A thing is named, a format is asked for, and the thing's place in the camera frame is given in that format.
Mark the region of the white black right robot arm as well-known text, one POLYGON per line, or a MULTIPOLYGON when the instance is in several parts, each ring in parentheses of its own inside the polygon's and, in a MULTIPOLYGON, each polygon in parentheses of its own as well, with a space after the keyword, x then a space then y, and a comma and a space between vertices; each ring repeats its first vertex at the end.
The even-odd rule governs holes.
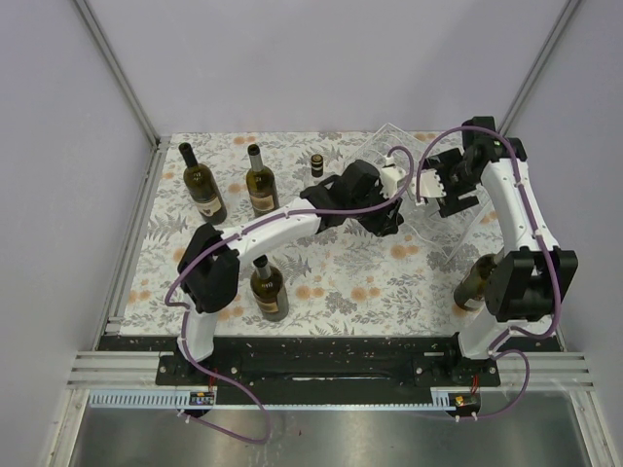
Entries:
POLYGON ((445 378, 463 385, 477 375, 476 359, 495 353, 512 333, 542 340, 555 333, 578 258, 563 249, 546 226, 521 140, 501 136, 492 117, 474 117, 456 131, 461 149, 426 163, 443 186, 439 214, 447 218, 475 206, 473 193, 482 187, 493 203, 503 239, 501 261, 486 281, 485 308, 459 332, 460 351, 442 363, 445 378))

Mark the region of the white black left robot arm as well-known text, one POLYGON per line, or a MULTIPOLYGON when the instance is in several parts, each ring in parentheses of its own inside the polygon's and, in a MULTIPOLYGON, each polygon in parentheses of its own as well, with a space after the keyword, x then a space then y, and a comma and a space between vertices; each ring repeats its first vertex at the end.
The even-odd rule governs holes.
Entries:
POLYGON ((191 384, 208 379, 217 315, 236 297, 241 269, 285 243, 337 228, 347 219, 376 236, 395 234, 413 174, 393 159, 383 167, 357 160, 342 174, 305 188, 285 206, 249 223, 223 231, 200 226, 172 285, 185 295, 177 373, 191 384))

